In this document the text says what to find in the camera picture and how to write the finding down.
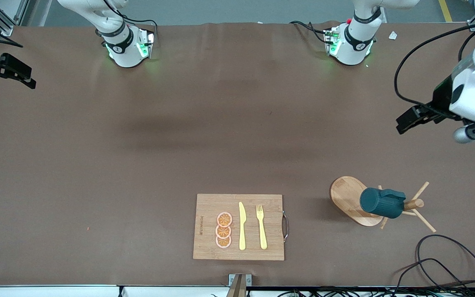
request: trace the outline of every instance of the metal handle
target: metal handle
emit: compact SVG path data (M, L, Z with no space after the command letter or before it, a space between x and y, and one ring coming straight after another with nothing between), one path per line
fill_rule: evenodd
M287 237L289 236L289 219L287 218L287 215L285 215L285 211L282 211L283 218L281 218L281 224L283 225L283 219L285 218L285 235L283 237L283 242L287 240Z

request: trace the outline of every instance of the orange slice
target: orange slice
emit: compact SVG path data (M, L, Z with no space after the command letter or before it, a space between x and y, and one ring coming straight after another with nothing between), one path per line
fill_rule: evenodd
M215 235L220 239L229 238L230 233L232 233L232 230L230 229L230 227L221 227L221 226L215 227Z
M215 238L215 244L217 244L219 248L228 248L231 243L232 243L232 237L228 237L225 239L221 239L218 237Z
M228 212L221 212L217 216L217 224L221 227L228 227L232 224L232 216Z

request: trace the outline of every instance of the yellow plastic knife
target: yellow plastic knife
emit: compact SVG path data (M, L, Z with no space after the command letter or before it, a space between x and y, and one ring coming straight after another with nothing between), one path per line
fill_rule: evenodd
M247 213L245 213L245 207L242 202L239 202L239 249L245 250L247 245L245 244L245 222L247 221Z

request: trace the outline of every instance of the brown table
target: brown table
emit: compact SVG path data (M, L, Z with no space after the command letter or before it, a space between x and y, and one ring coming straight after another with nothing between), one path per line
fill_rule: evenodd
M408 196L430 181L421 213L475 252L475 143L454 143L449 120L395 130L410 107L393 92L397 64L457 26L383 25L353 67L293 25L162 27L158 60L133 69L92 28L16 28L25 48L0 52L38 87L0 80L0 284L215 285L239 272L256 285L396 284L430 231L413 217L358 226L329 198L342 175ZM467 35L416 53L404 94L429 101ZM283 194L286 260L193 260L198 193ZM475 278L456 246L430 239L423 255ZM429 283L414 270L403 284Z

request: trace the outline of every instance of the metal clamp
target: metal clamp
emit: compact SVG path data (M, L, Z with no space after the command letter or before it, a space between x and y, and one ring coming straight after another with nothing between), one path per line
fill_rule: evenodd
M231 274L228 278L232 278L230 289L226 294L226 297L245 297L247 293L247 282L252 285L252 275L251 274Z
M283 242L287 240L287 237L289 236L289 219L287 218L287 215L285 215L285 211L282 211L283 218L281 218L282 222L281 224L283 225L283 219L285 218L285 235L283 237Z
M239 273L228 275L228 286L232 286L232 282L234 282L234 279L237 278L238 275ZM245 278L245 283L247 284L247 286L252 286L252 274L242 274L242 275Z

